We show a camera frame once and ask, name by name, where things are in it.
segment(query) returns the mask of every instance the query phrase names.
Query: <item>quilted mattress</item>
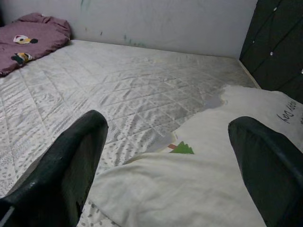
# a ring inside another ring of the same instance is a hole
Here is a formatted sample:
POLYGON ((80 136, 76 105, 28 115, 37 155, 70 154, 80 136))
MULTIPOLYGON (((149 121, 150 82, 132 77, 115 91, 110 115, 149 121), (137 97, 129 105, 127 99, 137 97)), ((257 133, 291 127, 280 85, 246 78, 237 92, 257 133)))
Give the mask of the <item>quilted mattress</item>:
MULTIPOLYGON (((72 40, 0 78, 0 197, 88 110, 109 125, 100 177, 202 111, 226 84, 256 86, 235 59, 72 40)), ((80 227, 114 225, 87 200, 80 227)))

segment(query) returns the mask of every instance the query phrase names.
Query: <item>white bedsheet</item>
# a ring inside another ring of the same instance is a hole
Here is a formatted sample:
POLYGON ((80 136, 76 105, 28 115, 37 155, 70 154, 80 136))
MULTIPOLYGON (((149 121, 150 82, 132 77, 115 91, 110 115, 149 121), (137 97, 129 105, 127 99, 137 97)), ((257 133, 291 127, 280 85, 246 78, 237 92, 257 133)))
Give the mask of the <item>white bedsheet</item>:
MULTIPOLYGON (((237 60, 73 40, 0 78, 0 197, 78 117, 107 119, 96 177, 202 110, 225 84, 254 87, 237 60)), ((79 226, 111 226, 87 201, 79 226)))

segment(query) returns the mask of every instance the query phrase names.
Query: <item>cartoon print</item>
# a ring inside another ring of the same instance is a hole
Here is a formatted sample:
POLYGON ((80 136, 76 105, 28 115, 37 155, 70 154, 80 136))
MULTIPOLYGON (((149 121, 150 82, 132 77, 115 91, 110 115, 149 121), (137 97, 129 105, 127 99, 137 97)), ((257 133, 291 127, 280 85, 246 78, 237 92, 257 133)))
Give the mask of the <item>cartoon print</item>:
POLYGON ((18 44, 36 44, 38 42, 37 39, 30 39, 25 35, 17 35, 13 41, 18 44))
POLYGON ((23 65, 26 62, 33 60, 33 57, 28 53, 15 53, 11 59, 18 62, 19 65, 23 65))

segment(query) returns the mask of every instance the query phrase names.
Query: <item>dotted fabric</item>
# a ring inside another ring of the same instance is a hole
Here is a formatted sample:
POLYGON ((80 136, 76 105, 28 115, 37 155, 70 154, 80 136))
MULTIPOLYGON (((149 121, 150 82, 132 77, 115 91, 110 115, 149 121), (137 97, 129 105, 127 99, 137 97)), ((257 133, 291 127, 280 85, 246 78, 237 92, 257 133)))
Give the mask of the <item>dotted fabric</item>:
MULTIPOLYGON (((73 40, 0 78, 0 196, 91 109, 109 125, 101 177, 177 129, 226 84, 254 87, 234 59, 73 40)), ((114 225, 86 202, 78 226, 114 225)))

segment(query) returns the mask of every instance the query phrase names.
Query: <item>bed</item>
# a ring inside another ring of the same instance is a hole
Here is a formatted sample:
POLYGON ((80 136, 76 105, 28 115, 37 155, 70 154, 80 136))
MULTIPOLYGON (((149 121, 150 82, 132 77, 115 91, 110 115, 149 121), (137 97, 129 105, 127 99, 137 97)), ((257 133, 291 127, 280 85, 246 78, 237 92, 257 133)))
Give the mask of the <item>bed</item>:
MULTIPOLYGON (((148 151, 227 84, 258 86, 231 58, 72 40, 0 78, 0 196, 88 110, 109 125, 98 178, 148 151)), ((79 226, 113 225, 88 199, 79 226)))

